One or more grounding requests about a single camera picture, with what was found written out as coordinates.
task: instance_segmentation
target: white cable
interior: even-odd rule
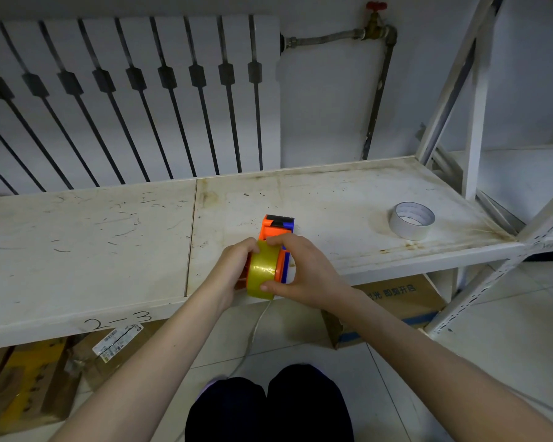
[[[252,329],[252,331],[250,332],[250,335],[248,336],[248,346],[246,347],[246,351],[244,352],[243,357],[240,360],[240,362],[237,364],[236,368],[232,371],[231,374],[228,375],[227,378],[232,378],[233,375],[237,372],[237,370],[242,367],[242,364],[243,362],[246,361],[246,358],[248,358],[248,356],[250,355],[250,351],[252,350],[252,344],[254,344],[254,340],[256,339],[256,331],[258,330],[260,320],[262,319],[262,317],[264,316],[264,314],[266,313],[266,311],[268,310],[268,308],[271,306],[272,303],[273,303],[273,299],[268,301],[268,304],[266,304],[266,307],[264,308],[263,312],[260,314],[260,316],[258,316],[258,319],[256,320],[256,324],[254,325],[254,328]],[[184,430],[180,432],[178,437],[175,439],[175,442],[178,442],[184,436]]]

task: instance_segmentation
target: clear packing tape roll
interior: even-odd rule
[[[272,293],[260,290],[260,285],[266,281],[274,281],[277,274],[277,265],[281,252],[280,246],[270,246],[266,240],[258,240],[259,253],[252,253],[250,267],[248,269],[248,281],[246,287],[248,295],[261,299],[272,299]]]

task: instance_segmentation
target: barcode sticker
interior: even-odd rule
[[[117,355],[121,349],[123,349],[139,332],[143,330],[143,326],[140,324],[133,324],[131,326],[119,327],[110,332],[96,346],[92,348],[92,351],[103,359],[104,363],[108,363],[113,356]]]

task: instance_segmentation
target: shelf board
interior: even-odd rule
[[[402,201],[428,206],[436,223],[410,242],[388,225]],[[265,214],[295,218],[353,285],[509,257],[521,244],[414,157],[361,161],[198,181],[187,294],[227,245],[257,237]]]
[[[151,320],[183,302],[195,189],[0,197],[0,347]]]

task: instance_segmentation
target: orange tape dispenser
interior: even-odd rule
[[[258,236],[259,253],[252,253],[248,263],[246,276],[246,289],[251,297],[261,299],[273,299],[272,293],[260,290],[260,285],[265,281],[274,280],[287,282],[290,252],[284,247],[270,246],[266,243],[267,237],[292,233],[295,219],[281,217],[280,215],[265,215]]]

